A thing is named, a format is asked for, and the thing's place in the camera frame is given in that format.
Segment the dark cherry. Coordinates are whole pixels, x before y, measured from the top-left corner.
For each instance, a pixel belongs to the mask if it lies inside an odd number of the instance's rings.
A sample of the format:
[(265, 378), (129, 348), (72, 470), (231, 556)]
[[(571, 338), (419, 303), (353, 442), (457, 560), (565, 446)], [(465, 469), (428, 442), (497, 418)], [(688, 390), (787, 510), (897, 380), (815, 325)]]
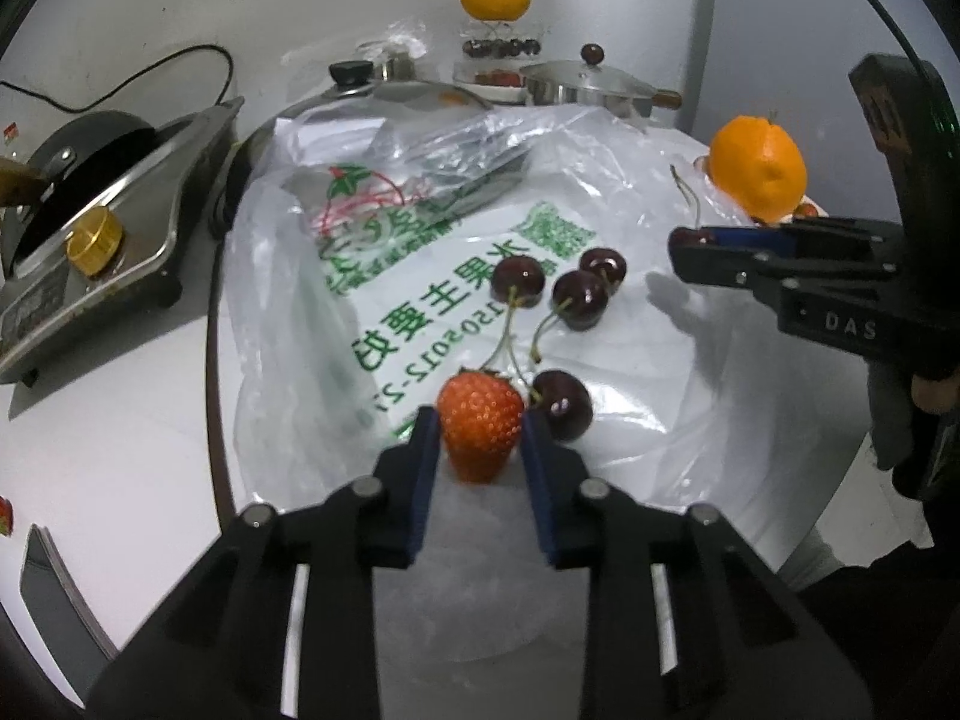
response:
[(608, 307), (608, 288), (601, 277), (586, 270), (571, 270), (555, 281), (548, 316), (535, 328), (529, 356), (535, 364), (542, 360), (540, 340), (553, 325), (562, 323), (574, 332), (596, 327)]
[(713, 242), (713, 234), (701, 226), (700, 195), (688, 185), (688, 182), (680, 175), (680, 172), (677, 171), (675, 166), (670, 166), (670, 176), (674, 179), (675, 187), (677, 187), (680, 195), (682, 195), (686, 201), (686, 206), (688, 206), (688, 210), (692, 213), (693, 221), (692, 227), (679, 227), (679, 229), (675, 229), (670, 239), (677, 245), (711, 244), (711, 242)]
[(529, 255), (509, 255), (494, 267), (491, 275), (491, 295), (506, 307), (505, 323), (500, 339), (485, 369), (493, 371), (501, 356), (512, 356), (512, 319), (519, 309), (529, 309), (539, 304), (544, 295), (545, 271), (538, 260)]
[(534, 377), (529, 408), (547, 420), (551, 437), (558, 442), (573, 442), (589, 429), (594, 408), (587, 388), (577, 377), (550, 369)]
[(610, 296), (619, 291), (628, 273), (625, 257), (618, 250), (610, 247), (594, 247), (594, 249), (585, 250), (579, 257), (579, 268), (601, 278)]

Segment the steel induction cooker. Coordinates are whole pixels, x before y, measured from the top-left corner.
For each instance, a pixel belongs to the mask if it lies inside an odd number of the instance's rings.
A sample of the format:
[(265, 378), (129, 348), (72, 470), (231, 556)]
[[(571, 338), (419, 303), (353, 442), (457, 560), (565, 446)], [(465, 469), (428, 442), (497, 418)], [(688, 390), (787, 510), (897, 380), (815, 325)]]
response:
[(176, 304), (178, 270), (228, 158), (244, 101), (155, 127), (161, 144), (60, 231), (2, 268), (2, 379), (33, 383), (44, 362), (132, 307)]

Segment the black wok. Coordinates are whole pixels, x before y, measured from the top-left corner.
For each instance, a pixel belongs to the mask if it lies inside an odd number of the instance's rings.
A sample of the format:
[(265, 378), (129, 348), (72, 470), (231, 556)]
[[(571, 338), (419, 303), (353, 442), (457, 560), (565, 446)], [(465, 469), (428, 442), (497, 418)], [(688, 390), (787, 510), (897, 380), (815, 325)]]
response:
[(3, 275), (160, 144), (137, 115), (101, 110), (55, 130), (25, 163), (3, 158)]

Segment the red strawberry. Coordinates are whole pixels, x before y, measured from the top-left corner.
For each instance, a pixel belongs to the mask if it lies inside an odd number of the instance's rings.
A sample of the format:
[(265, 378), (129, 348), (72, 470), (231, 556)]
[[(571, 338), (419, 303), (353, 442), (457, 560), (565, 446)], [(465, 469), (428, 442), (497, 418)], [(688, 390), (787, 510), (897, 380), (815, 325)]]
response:
[(455, 476), (493, 483), (521, 434), (524, 400), (516, 388), (491, 372), (462, 369), (439, 390), (436, 411)]

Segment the small steel saucepan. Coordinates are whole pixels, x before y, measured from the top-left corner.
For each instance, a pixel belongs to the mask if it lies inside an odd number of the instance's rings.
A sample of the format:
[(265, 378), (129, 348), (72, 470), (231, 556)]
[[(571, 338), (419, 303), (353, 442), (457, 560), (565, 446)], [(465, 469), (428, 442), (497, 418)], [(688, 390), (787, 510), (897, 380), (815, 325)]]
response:
[(620, 119), (649, 119), (654, 109), (679, 110), (682, 95), (656, 88), (612, 65), (605, 65), (599, 44), (584, 44), (578, 60), (550, 60), (519, 70), (519, 78), (533, 106), (601, 107)]

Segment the steel wok lid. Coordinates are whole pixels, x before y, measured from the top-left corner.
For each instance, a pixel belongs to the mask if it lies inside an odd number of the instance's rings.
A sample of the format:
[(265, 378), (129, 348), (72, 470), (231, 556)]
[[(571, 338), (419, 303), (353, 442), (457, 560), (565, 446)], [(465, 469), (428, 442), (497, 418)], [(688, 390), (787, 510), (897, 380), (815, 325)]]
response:
[(331, 86), (311, 98), (291, 104), (277, 119), (294, 121), (301, 115), (347, 119), (386, 119), (400, 122), (428, 117), (459, 122), (485, 114), (493, 106), (477, 94), (448, 83), (418, 78), (384, 80), (371, 60), (348, 59), (327, 67)]

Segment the white round plate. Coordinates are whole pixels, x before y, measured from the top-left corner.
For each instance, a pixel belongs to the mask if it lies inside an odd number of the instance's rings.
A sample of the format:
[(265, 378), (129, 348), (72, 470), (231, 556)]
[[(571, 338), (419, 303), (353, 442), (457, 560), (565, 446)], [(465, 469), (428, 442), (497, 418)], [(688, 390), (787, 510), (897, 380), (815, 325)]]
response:
[[(747, 211), (748, 216), (750, 216), (750, 218), (752, 218), (754, 223), (758, 224), (758, 226), (775, 226), (775, 224), (786, 224), (797, 221), (793, 218), (793, 211), (796, 210), (796, 208), (802, 202), (815, 203), (814, 200), (809, 199), (809, 197), (804, 197), (804, 199), (800, 200), (800, 202), (794, 206), (793, 210), (789, 210), (786, 215), (781, 215), (775, 218), (775, 216), (773, 216), (773, 211), (781, 210), (781, 205), (778, 205), (777, 203), (770, 205), (769, 203), (754, 202), (754, 200), (744, 200), (731, 192), (727, 192), (727, 195), (729, 195), (729, 197), (731, 197), (731, 199), (734, 200), (734, 202), (736, 202), (736, 204), (739, 205), (743, 211)], [(818, 217), (827, 218), (828, 211), (818, 203), (815, 204), (818, 206), (818, 210), (820, 210), (820, 216)]]

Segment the large orange on plate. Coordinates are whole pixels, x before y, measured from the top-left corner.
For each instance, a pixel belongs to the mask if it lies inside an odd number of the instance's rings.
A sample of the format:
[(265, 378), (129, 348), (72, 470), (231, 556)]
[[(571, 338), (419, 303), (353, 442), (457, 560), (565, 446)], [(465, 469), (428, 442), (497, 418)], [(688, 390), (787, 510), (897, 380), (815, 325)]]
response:
[(799, 146), (768, 117), (739, 115), (721, 127), (709, 144), (708, 176), (722, 192), (781, 205), (775, 218), (793, 210), (807, 190)]

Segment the stray strawberry on counter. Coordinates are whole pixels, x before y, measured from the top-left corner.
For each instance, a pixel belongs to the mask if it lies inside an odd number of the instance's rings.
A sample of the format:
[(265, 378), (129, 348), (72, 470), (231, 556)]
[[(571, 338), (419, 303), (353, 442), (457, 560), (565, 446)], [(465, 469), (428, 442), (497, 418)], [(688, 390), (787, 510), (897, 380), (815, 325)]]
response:
[(13, 533), (14, 515), (10, 501), (0, 497), (0, 535), (10, 538)]

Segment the printed clear plastic bag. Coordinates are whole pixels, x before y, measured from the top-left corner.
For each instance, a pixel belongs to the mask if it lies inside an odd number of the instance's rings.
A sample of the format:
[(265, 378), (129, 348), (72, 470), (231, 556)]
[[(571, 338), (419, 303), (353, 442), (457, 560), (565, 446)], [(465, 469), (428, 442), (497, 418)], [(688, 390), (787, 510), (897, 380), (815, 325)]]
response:
[[(292, 511), (368, 468), (449, 377), (485, 367), (506, 314), (494, 267), (529, 255), (544, 295), (514, 314), (493, 371), (516, 387), (578, 376), (594, 475), (674, 511), (717, 505), (793, 589), (835, 572), (817, 518), (866, 431), (866, 369), (779, 333), (747, 294), (675, 277), (667, 238), (693, 221), (670, 166), (701, 226), (748, 221), (695, 156), (573, 107), (279, 121), (226, 255), (245, 489)], [(596, 327), (550, 327), (535, 364), (555, 281), (594, 247), (625, 257), (625, 281)]]

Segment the white saucer under jar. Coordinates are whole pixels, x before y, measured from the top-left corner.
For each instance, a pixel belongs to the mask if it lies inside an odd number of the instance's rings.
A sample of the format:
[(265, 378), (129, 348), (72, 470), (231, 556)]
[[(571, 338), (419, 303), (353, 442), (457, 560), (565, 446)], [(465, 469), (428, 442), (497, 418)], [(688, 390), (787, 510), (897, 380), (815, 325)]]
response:
[(493, 67), (480, 68), (460, 64), (454, 67), (452, 79), (457, 86), (489, 103), (519, 106), (527, 99), (523, 78), (516, 70)]

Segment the steel cup in plastic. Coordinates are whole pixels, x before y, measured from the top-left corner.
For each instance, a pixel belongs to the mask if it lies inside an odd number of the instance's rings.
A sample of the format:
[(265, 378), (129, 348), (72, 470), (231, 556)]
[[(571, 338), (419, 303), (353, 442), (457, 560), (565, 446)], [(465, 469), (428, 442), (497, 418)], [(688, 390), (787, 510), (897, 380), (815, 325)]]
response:
[(405, 49), (383, 50), (374, 60), (374, 79), (378, 83), (415, 82), (415, 60)]

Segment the glass jar with cherries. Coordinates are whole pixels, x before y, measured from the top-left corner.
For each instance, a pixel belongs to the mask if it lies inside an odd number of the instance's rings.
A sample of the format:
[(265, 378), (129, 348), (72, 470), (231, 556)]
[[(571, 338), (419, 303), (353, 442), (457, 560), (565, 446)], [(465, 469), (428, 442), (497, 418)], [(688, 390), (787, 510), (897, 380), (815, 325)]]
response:
[(544, 41), (545, 28), (527, 18), (467, 20), (460, 28), (460, 54), (452, 78), (467, 85), (520, 88), (521, 68), (539, 59)]

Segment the strawberry on plate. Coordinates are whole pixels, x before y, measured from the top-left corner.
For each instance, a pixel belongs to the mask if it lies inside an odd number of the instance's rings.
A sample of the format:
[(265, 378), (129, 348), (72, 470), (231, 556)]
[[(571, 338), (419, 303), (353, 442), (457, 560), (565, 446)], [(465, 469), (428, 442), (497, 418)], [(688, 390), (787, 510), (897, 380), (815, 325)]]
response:
[(812, 218), (818, 218), (818, 216), (820, 216), (820, 210), (815, 203), (811, 202), (802, 202), (793, 211), (794, 220), (811, 220)]

